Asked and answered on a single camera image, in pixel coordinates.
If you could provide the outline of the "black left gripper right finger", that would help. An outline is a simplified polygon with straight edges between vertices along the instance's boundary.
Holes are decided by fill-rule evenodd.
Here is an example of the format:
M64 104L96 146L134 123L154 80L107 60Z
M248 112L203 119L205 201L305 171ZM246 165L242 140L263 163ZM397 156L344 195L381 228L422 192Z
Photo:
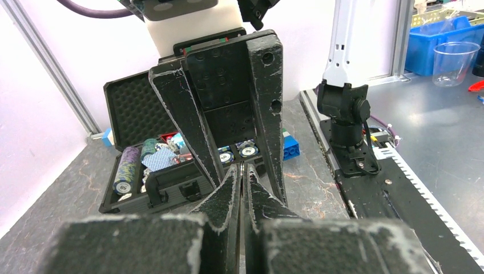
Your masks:
M243 165L248 273L433 273L416 234L395 219L304 219Z

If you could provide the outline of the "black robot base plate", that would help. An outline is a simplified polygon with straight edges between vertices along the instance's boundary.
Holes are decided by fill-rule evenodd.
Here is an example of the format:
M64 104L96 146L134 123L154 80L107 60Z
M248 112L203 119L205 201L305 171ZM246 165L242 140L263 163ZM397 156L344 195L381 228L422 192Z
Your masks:
M379 160L377 175L344 163L331 147L329 120L320 121L321 139L332 156L335 180L351 217L388 217L404 221L417 235L440 273L483 273L392 158Z

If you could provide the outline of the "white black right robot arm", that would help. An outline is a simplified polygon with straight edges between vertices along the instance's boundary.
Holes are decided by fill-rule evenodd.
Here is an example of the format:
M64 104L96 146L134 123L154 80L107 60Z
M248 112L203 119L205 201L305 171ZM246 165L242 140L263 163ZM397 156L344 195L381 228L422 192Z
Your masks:
M157 48L173 38L173 55L150 69L149 81L185 138L197 169L218 187L225 177L218 148L254 139L275 196L287 201L283 167L283 44L263 18L275 1L141 1ZM317 108L330 118L330 148L347 176L381 167L361 135L370 105L362 61L372 1L336 1L331 48Z

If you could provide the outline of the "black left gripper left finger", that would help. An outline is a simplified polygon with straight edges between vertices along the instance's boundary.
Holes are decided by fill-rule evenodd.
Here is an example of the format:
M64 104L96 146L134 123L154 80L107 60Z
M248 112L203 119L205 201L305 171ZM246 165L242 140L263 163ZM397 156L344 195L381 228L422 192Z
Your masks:
M241 167L189 213L64 223L39 273L238 273Z

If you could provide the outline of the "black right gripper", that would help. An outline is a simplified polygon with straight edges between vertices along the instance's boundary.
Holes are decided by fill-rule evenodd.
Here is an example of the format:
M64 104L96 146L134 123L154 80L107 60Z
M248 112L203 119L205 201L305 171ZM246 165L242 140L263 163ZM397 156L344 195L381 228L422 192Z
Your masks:
M273 30L217 42L149 70L149 81L205 178L225 176L217 147L256 139L273 194L283 177L283 45Z

